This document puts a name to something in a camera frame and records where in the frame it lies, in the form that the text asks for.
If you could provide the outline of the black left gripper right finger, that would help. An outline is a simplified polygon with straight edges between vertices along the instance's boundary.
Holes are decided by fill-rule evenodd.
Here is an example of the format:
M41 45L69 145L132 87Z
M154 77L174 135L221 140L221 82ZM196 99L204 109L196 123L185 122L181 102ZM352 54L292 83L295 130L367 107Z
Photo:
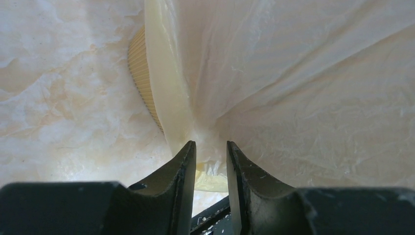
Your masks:
M236 235L412 235L415 192L399 187L295 188L227 142Z

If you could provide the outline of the translucent yellowish trash bag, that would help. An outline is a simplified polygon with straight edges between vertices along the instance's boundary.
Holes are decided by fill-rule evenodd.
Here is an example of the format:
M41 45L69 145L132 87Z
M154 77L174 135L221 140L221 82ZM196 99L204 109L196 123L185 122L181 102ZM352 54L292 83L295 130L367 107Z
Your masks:
M195 188L226 142L294 187L415 186L412 0L147 0L151 90Z

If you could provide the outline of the orange plastic trash bin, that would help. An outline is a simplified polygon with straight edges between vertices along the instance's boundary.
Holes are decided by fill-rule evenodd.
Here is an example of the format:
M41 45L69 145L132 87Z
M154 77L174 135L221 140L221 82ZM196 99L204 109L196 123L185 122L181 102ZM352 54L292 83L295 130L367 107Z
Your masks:
M127 59L128 68L138 92L156 125L163 132L150 85L150 74L146 55L145 26L142 26L132 38L128 47Z

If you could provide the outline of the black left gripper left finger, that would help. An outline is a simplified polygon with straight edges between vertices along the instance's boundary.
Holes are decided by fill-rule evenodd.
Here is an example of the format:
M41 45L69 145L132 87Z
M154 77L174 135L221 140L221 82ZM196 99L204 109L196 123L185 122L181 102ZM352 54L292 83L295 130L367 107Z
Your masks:
M188 235L196 143L129 187L117 181L10 183L0 190L3 235Z

